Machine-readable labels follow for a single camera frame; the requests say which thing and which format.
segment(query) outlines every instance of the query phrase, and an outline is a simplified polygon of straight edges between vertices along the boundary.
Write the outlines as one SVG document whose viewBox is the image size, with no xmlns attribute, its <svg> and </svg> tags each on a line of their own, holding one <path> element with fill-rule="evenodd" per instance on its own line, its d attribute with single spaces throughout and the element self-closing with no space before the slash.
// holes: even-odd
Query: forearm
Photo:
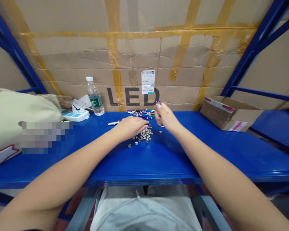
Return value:
<svg viewBox="0 0 289 231">
<path fill-rule="evenodd" d="M 237 224 L 244 224 L 245 228 L 256 228 L 254 230 L 259 230 L 258 228 L 273 230 L 278 225 L 289 226 L 289 221 L 279 210 L 228 160 L 184 127 L 174 133 L 174 136 L 182 145 L 210 193 Z"/>
<path fill-rule="evenodd" d="M 111 131 L 59 161 L 32 181 L 10 204 L 23 210 L 60 207 L 85 183 L 98 163 L 120 141 Z"/>
</svg>

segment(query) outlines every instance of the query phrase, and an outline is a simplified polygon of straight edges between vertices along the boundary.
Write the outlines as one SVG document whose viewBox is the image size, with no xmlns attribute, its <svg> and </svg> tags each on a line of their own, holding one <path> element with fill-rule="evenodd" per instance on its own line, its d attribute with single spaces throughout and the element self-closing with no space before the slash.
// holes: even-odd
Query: cardboard wall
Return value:
<svg viewBox="0 0 289 231">
<path fill-rule="evenodd" d="M 0 88 L 22 90 L 30 88 L 10 56 L 0 48 Z"/>
<path fill-rule="evenodd" d="M 93 76 L 107 111 L 157 99 L 198 110 L 221 93 L 272 2 L 0 0 L 0 14 L 49 93 L 79 98 Z M 143 70 L 156 71 L 154 94 L 141 93 Z"/>
<path fill-rule="evenodd" d="M 289 10 L 277 28 L 288 19 Z M 289 30 L 258 55 L 239 87 L 289 95 Z M 263 109 L 289 108 L 289 102 L 240 91 L 232 98 Z"/>
</svg>

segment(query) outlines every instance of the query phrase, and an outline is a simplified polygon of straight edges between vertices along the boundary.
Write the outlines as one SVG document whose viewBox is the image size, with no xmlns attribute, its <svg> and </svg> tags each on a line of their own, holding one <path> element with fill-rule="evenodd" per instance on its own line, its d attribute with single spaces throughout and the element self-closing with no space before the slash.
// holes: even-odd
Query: blue shelf surface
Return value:
<svg viewBox="0 0 289 231">
<path fill-rule="evenodd" d="M 272 142 L 289 148 L 289 112 L 264 111 L 250 128 Z"/>
<path fill-rule="evenodd" d="M 249 133 L 221 131 L 199 112 L 174 112 L 178 120 L 213 150 L 221 154 L 253 182 L 288 182 L 289 156 Z M 24 188 L 47 168 L 90 143 L 127 117 L 125 112 L 74 123 L 72 135 L 64 136 L 48 154 L 19 154 L 0 165 L 0 188 Z M 86 186 L 200 184 L 202 180 L 178 141 L 150 120 L 153 135 L 138 146 L 125 141 L 96 167 Z"/>
</svg>

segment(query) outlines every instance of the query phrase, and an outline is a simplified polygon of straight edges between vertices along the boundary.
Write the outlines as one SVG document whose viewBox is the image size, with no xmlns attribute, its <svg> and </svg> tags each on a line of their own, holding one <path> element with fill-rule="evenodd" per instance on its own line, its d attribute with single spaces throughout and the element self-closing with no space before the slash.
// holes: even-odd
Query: beige bag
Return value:
<svg viewBox="0 0 289 231">
<path fill-rule="evenodd" d="M 63 120 L 56 95 L 34 96 L 0 89 L 0 164 L 22 151 L 21 121 Z"/>
</svg>

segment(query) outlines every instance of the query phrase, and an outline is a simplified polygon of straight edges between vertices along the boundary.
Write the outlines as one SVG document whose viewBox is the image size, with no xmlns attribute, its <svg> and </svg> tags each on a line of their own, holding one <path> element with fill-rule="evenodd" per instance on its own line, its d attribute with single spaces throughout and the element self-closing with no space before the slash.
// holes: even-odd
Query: plastic bottle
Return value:
<svg viewBox="0 0 289 231">
<path fill-rule="evenodd" d="M 101 94 L 97 87 L 94 85 L 93 77 L 86 77 L 86 80 L 88 81 L 88 96 L 91 101 L 94 114 L 96 116 L 101 116 L 105 113 Z"/>
</svg>

